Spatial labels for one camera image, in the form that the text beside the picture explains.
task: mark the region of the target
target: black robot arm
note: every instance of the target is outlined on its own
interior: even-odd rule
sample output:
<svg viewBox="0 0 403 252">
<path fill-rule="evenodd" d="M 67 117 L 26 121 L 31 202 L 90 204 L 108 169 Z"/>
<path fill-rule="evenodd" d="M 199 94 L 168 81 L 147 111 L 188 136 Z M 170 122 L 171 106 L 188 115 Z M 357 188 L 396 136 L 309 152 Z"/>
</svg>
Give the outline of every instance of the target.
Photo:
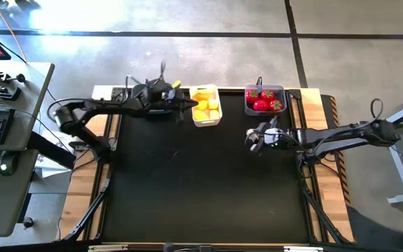
<svg viewBox="0 0 403 252">
<path fill-rule="evenodd" d="M 97 162 L 109 161 L 111 147 L 108 139 L 96 136 L 86 124 L 96 115 L 128 115 L 138 118 L 144 117 L 150 110 L 177 111 L 180 119 L 183 119 L 183 111 L 198 104 L 183 94 L 179 85 L 172 86 L 164 82 L 164 79 L 148 81 L 141 85 L 140 91 L 134 97 L 124 101 L 105 101 L 86 99 L 79 102 L 70 102 L 58 108 L 54 113 L 54 119 L 63 133 L 78 137 L 88 144 Z M 74 113 L 76 109 L 84 111 L 78 118 Z"/>
<path fill-rule="evenodd" d="M 390 147 L 400 140 L 395 126 L 386 120 L 337 127 L 334 129 L 287 129 L 275 127 L 276 118 L 262 122 L 256 129 L 247 131 L 250 149 L 260 152 L 264 146 L 301 151 L 305 162 L 317 163 L 328 153 L 363 145 Z"/>
</svg>

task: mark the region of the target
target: concrete floor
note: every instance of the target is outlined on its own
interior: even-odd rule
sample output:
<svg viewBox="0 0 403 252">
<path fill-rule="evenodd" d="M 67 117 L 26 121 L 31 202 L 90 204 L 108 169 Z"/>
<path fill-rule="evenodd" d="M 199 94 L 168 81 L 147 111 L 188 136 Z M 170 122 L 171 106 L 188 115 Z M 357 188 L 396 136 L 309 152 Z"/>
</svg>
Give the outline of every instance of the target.
<svg viewBox="0 0 403 252">
<path fill-rule="evenodd" d="M 284 0 L 220 1 L 30 1 L 6 14 L 16 29 L 60 31 L 159 31 L 159 32 L 289 32 Z M 297 31 L 305 34 L 403 34 L 403 0 L 291 0 Z M 5 29 L 0 21 L 0 29 Z M 56 69 L 50 91 L 56 98 L 89 97 L 94 85 L 122 85 L 127 74 L 153 78 L 161 60 L 167 61 L 167 79 L 185 85 L 215 83 L 240 86 L 264 82 L 286 88 L 299 87 L 289 38 L 141 38 L 19 36 L 29 61 L 53 62 Z M 16 50 L 10 36 L 0 39 Z M 369 103 L 384 101 L 383 117 L 403 104 L 403 40 L 300 39 L 300 50 L 310 88 L 336 97 L 340 122 L 371 118 Z M 52 100 L 43 104 L 45 113 Z M 48 127 L 54 125 L 45 119 Z M 398 144 L 403 150 L 403 140 Z M 384 148 L 348 150 L 346 166 L 352 205 L 363 216 L 403 232 L 403 206 L 386 200 L 402 194 L 402 184 Z M 49 203 L 46 195 L 38 195 Z M 36 232 L 17 227 L 14 239 L 0 245 L 45 242 L 55 238 L 62 201 L 37 212 Z"/>
</svg>

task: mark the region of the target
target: desk leg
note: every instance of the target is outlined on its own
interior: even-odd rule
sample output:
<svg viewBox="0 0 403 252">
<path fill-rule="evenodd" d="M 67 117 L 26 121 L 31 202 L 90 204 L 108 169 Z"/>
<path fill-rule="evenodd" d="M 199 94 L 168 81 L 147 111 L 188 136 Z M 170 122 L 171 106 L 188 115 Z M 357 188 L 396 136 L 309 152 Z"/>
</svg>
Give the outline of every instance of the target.
<svg viewBox="0 0 403 252">
<path fill-rule="evenodd" d="M 18 218 L 17 223 L 22 223 L 25 228 L 31 228 L 34 225 L 34 220 L 30 217 L 26 217 L 27 207 L 29 206 L 29 202 L 31 201 L 32 194 L 27 193 L 26 199 L 22 204 L 20 217 Z"/>
<path fill-rule="evenodd" d="M 54 160 L 68 169 L 74 168 L 74 160 L 76 160 L 75 155 L 49 142 L 35 132 L 32 132 L 29 142 L 27 143 L 27 148 L 38 150 L 41 155 Z"/>
</svg>

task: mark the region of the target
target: black mat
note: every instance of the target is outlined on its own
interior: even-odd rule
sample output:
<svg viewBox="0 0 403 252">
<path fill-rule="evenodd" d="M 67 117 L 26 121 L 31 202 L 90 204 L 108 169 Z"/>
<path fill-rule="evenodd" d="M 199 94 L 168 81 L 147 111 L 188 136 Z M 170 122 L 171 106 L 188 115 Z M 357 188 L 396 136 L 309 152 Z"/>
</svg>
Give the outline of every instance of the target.
<svg viewBox="0 0 403 252">
<path fill-rule="evenodd" d="M 263 119 L 244 114 L 242 95 L 221 104 L 215 127 L 195 127 L 190 111 L 181 127 L 125 117 L 104 242 L 308 242 L 295 154 L 251 155 L 245 133 Z"/>
</svg>

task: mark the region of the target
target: transparent bowl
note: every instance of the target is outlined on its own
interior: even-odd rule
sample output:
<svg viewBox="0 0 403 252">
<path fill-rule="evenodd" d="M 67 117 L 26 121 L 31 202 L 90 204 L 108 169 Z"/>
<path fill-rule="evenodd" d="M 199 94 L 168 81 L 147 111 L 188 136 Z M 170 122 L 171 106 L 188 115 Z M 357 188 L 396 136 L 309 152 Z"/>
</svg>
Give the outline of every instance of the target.
<svg viewBox="0 0 403 252">
<path fill-rule="evenodd" d="M 280 111 L 255 111 L 253 110 L 253 104 L 249 104 L 246 102 L 246 92 L 248 90 L 257 90 L 257 92 L 260 94 L 263 90 L 270 90 L 274 93 L 275 98 L 279 100 L 282 105 L 283 109 Z M 287 101 L 285 100 L 285 93 L 284 93 L 284 87 L 281 87 L 280 85 L 247 85 L 245 87 L 245 93 L 243 94 L 243 102 L 245 103 L 245 114 L 249 116 L 274 116 L 282 111 L 284 111 L 287 108 Z"/>
</svg>

